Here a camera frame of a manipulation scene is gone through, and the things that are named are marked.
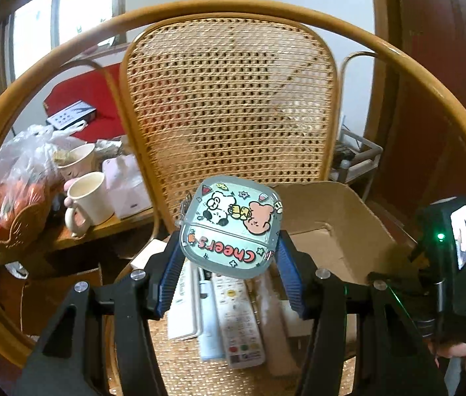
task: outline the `device screen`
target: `device screen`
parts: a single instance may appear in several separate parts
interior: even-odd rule
[[[451,225],[460,270],[466,264],[466,205],[451,213]]]

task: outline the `silver screw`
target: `silver screw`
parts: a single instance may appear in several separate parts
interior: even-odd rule
[[[386,290],[387,289],[387,283],[385,283],[383,280],[375,280],[374,281],[374,287],[377,290]]]
[[[327,278],[330,278],[331,272],[326,268],[319,268],[317,271],[315,271],[315,275],[321,280],[326,280]]]
[[[86,289],[88,289],[88,283],[86,281],[80,281],[75,284],[74,289],[76,292],[84,292]]]
[[[131,278],[135,281],[139,281],[145,278],[145,271],[142,269],[135,269],[131,272]]]

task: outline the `mug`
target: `mug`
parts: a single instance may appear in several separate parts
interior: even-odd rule
[[[57,166],[65,181],[83,176],[95,170],[95,148],[96,145],[94,143],[86,143],[85,145],[76,147],[70,152],[70,155],[74,158],[74,162],[68,165]]]
[[[104,173],[94,172],[79,177],[68,189],[68,198],[71,205],[66,210],[65,223],[72,236],[83,236],[90,226],[100,225],[113,214]],[[80,225],[75,221],[76,212],[84,218]]]

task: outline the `mug handle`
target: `mug handle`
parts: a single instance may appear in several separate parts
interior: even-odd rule
[[[77,211],[79,211],[84,218],[84,222],[81,225],[77,225],[75,222],[75,213]],[[65,225],[70,230],[71,236],[79,238],[86,234],[88,228],[92,226],[92,222],[88,215],[81,209],[81,206],[74,201],[71,207],[66,210]]]

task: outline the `cartoon panda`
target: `cartoon panda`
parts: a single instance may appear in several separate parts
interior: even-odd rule
[[[219,226],[226,226],[228,220],[228,208],[236,203],[236,198],[232,195],[224,195],[222,192],[215,192],[206,202],[207,210],[204,210],[203,217]]]

